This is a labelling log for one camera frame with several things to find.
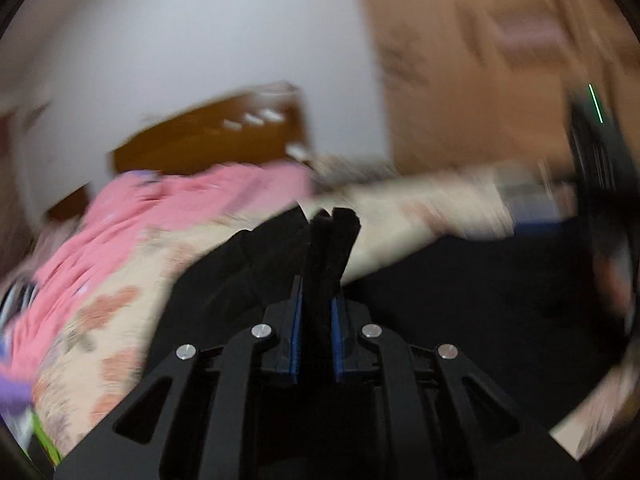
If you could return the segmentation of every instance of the triangular cutout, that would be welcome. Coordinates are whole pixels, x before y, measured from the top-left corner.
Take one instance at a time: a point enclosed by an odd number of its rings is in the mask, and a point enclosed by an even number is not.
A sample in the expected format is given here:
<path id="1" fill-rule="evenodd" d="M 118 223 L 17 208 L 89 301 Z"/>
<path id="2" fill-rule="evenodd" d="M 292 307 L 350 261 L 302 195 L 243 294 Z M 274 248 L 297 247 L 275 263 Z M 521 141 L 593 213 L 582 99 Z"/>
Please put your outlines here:
<path id="1" fill-rule="evenodd" d="M 113 431 L 139 444 L 151 442 L 171 384 L 169 377 L 158 379 L 114 424 Z"/>
<path id="2" fill-rule="evenodd" d="M 519 431 L 516 418 L 473 378 L 462 379 L 478 426 L 489 444 L 495 444 Z"/>

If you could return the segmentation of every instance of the pink blanket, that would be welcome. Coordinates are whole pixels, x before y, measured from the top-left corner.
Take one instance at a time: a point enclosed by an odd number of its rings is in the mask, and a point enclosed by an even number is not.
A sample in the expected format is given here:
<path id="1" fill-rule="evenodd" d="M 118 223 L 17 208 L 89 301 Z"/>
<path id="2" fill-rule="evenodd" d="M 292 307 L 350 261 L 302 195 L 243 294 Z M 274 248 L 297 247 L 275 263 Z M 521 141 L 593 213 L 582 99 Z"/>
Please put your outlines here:
<path id="1" fill-rule="evenodd" d="M 128 258 L 149 227 L 185 229 L 220 214 L 277 211 L 310 196 L 308 169 L 215 166 L 192 177 L 123 174 L 109 183 L 82 219 L 83 229 L 37 272 L 40 291 L 11 327 L 10 361 L 0 373 L 33 381 L 44 355 L 85 298 Z"/>

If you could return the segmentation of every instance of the green light strip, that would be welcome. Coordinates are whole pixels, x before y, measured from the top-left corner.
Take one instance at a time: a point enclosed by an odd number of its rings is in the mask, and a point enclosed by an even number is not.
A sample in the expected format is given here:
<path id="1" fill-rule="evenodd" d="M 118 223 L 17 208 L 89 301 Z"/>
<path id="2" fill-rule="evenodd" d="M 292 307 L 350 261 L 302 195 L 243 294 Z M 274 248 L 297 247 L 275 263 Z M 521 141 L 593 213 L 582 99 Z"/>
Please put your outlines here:
<path id="1" fill-rule="evenodd" d="M 589 83 L 589 90 L 591 91 L 591 97 L 593 97 L 593 103 L 596 105 L 596 110 L 598 111 L 598 117 L 600 118 L 600 124 L 604 124 L 604 121 L 602 120 L 602 114 L 600 113 L 600 107 L 598 106 L 598 101 L 596 99 L 596 94 L 593 91 L 593 86 L 591 86 L 591 83 Z"/>

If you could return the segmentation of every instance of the purple cloth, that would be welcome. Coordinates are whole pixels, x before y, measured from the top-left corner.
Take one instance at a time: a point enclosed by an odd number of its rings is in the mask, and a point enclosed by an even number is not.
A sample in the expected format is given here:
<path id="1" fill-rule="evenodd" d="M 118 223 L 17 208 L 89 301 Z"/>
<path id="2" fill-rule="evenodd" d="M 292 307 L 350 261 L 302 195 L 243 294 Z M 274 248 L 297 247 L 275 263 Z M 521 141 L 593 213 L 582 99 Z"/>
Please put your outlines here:
<path id="1" fill-rule="evenodd" d="M 18 415 L 31 405 L 31 385 L 0 375 L 0 412 Z"/>

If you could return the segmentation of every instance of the lime green object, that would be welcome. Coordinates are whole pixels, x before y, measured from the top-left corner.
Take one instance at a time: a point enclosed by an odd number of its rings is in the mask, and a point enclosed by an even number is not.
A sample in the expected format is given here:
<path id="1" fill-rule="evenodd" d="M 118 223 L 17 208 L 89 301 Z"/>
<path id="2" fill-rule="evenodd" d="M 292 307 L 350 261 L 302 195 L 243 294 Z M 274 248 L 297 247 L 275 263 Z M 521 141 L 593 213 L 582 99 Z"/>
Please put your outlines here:
<path id="1" fill-rule="evenodd" d="M 591 83 L 589 83 L 589 90 L 591 92 L 591 97 L 593 98 L 593 103 L 596 105 L 596 111 L 598 112 L 598 118 L 600 119 L 600 124 L 604 124 L 604 121 L 602 120 L 602 114 L 600 113 L 600 106 L 598 106 L 598 100 L 596 99 L 596 94 L 593 91 L 593 86 L 591 86 Z"/>
<path id="2" fill-rule="evenodd" d="M 35 412 L 33 412 L 33 434 L 37 437 L 38 441 L 42 444 L 42 447 L 47 452 L 47 455 L 49 455 L 49 459 L 51 460 L 53 465 L 57 467 L 60 461 L 62 460 L 62 457 L 60 456 L 60 452 L 58 451 L 58 448 L 56 448 L 56 445 L 53 444 L 53 442 L 49 438 L 49 435 L 47 435 L 45 431 L 42 429 L 40 419 L 38 418 Z"/>

